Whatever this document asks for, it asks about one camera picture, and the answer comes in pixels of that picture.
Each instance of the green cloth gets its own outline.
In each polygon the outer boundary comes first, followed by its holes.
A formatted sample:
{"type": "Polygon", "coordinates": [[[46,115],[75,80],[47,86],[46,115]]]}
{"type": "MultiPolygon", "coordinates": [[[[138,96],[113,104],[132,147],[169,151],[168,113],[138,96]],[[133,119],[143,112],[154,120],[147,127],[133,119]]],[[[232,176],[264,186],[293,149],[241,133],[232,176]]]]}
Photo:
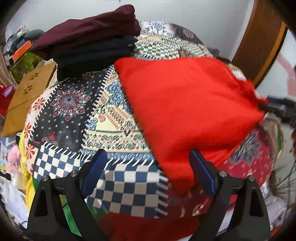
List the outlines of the green cloth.
{"type": "Polygon", "coordinates": [[[277,128],[278,128],[278,152],[281,152],[283,149],[284,137],[279,124],[277,125],[277,128]]]}
{"type": "Polygon", "coordinates": [[[34,189],[36,191],[37,190],[37,187],[39,185],[39,181],[37,179],[35,179],[35,178],[33,178],[33,185],[34,185],[34,189]]]}
{"type": "Polygon", "coordinates": [[[15,81],[19,84],[23,76],[26,73],[34,70],[39,62],[42,61],[42,58],[39,56],[27,51],[15,62],[11,67],[10,71],[12,72],[15,81]]]}
{"type": "Polygon", "coordinates": [[[42,34],[44,34],[44,31],[41,29],[29,31],[24,35],[25,41],[38,39],[42,34]]]}

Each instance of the mandala pattern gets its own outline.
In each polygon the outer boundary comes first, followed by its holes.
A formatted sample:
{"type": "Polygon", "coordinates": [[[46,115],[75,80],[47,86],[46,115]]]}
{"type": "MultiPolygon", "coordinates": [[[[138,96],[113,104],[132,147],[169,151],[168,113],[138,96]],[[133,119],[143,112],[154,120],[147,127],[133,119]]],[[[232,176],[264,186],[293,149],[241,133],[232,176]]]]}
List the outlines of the mandala pattern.
{"type": "Polygon", "coordinates": [[[52,117],[61,116],[69,121],[73,116],[85,113],[85,105],[90,100],[90,96],[84,91],[85,87],[80,90],[70,88],[67,91],[57,91],[57,95],[50,103],[54,113],[52,117]]]}
{"type": "Polygon", "coordinates": [[[173,23],[170,23],[170,27],[175,32],[176,37],[187,40],[195,44],[203,45],[202,41],[200,41],[200,39],[190,30],[173,23]]]}
{"type": "Polygon", "coordinates": [[[78,152],[107,71],[87,72],[56,85],[36,117],[29,143],[37,148],[47,143],[78,152]]]}
{"type": "Polygon", "coordinates": [[[231,155],[229,161],[234,165],[243,161],[250,166],[254,158],[258,158],[260,156],[258,149],[261,147],[261,143],[256,139],[256,137],[256,131],[252,131],[248,134],[240,147],[237,148],[231,155]]]}

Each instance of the red fabric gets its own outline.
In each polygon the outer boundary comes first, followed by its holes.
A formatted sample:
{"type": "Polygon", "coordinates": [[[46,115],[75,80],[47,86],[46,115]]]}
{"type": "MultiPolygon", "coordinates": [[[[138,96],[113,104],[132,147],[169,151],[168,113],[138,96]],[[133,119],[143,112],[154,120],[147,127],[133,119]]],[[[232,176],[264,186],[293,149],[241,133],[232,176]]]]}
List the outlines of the red fabric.
{"type": "Polygon", "coordinates": [[[108,213],[98,223],[109,241],[173,241],[191,235],[200,216],[154,219],[108,213]]]}
{"type": "Polygon", "coordinates": [[[4,97],[3,92],[11,87],[12,85],[9,85],[7,87],[5,87],[4,85],[0,85],[0,115],[3,117],[6,115],[15,90],[12,88],[11,92],[6,97],[4,97]]]}
{"type": "Polygon", "coordinates": [[[194,185],[189,151],[219,166],[264,117],[251,82],[213,58],[145,61],[115,68],[146,140],[178,194],[194,185]]]}
{"type": "Polygon", "coordinates": [[[132,5],[85,19],[69,19],[42,34],[30,52],[50,60],[75,46],[115,35],[140,35],[141,27],[132,5]]]}

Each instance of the folded clothes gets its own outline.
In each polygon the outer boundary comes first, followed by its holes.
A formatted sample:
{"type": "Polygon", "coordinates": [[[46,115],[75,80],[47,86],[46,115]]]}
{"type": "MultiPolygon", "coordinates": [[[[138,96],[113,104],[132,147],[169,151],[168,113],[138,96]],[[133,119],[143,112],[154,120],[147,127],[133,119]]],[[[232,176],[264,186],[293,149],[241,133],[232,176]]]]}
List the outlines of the folded clothes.
{"type": "Polygon", "coordinates": [[[140,35],[140,24],[132,5],[85,19],[69,19],[41,35],[31,52],[49,60],[79,45],[117,35],[140,35]]]}
{"type": "Polygon", "coordinates": [[[89,61],[83,61],[75,64],[66,65],[64,67],[57,66],[57,79],[58,81],[62,81],[69,77],[76,77],[85,72],[90,71],[100,71],[102,69],[107,68],[111,64],[114,64],[116,60],[127,57],[124,56],[110,56],[103,59],[94,59],[89,61]]]}
{"type": "Polygon", "coordinates": [[[98,52],[109,49],[120,49],[125,48],[130,44],[137,42],[137,38],[132,35],[120,35],[113,38],[107,38],[104,40],[96,41],[94,43],[88,43],[85,45],[76,46],[58,57],[75,57],[77,54],[83,54],[88,52],[98,52]]]}
{"type": "Polygon", "coordinates": [[[25,43],[26,41],[23,39],[22,41],[20,41],[18,44],[17,44],[17,49],[19,49],[20,47],[23,46],[23,44],[25,43]]]}
{"type": "Polygon", "coordinates": [[[10,48],[10,55],[14,55],[14,53],[18,50],[18,47],[17,45],[24,39],[24,36],[21,36],[19,38],[17,38],[13,44],[11,45],[11,48],[10,48]]]}
{"type": "Polygon", "coordinates": [[[178,194],[197,180],[189,152],[197,148],[215,166],[236,150],[264,117],[254,86],[214,58],[115,62],[144,136],[178,194]]]}
{"type": "Polygon", "coordinates": [[[28,41],[28,40],[32,41],[32,40],[38,39],[42,34],[44,34],[43,30],[34,29],[32,31],[25,33],[24,38],[25,38],[25,41],[28,41]]]}
{"type": "Polygon", "coordinates": [[[129,56],[133,47],[126,46],[125,48],[114,48],[105,51],[96,51],[96,52],[85,52],[79,54],[72,54],[66,56],[56,56],[54,61],[60,66],[64,67],[69,64],[76,64],[83,61],[95,60],[95,59],[104,59],[111,56],[129,56]]]}

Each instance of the patchwork quilt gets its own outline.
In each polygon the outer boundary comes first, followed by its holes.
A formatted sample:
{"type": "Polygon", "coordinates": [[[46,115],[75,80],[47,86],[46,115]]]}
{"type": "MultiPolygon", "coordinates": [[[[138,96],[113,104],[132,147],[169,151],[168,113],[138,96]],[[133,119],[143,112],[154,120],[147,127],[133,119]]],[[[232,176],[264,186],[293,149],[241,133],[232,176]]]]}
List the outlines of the patchwork quilt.
{"type": "MultiPolygon", "coordinates": [[[[212,56],[183,27],[157,21],[140,24],[132,57],[153,61],[212,56]]],[[[279,132],[276,121],[262,120],[219,169],[236,177],[252,174],[262,185],[279,153],[279,132]]],[[[79,170],[99,148],[107,152],[104,172],[85,199],[97,220],[108,213],[178,219],[205,213],[210,205],[200,185],[185,196],[176,195],[133,116],[113,65],[48,87],[31,106],[25,146],[28,171],[36,184],[43,175],[59,178],[79,170]]],[[[79,233],[73,226],[71,230],[79,233]]]]}

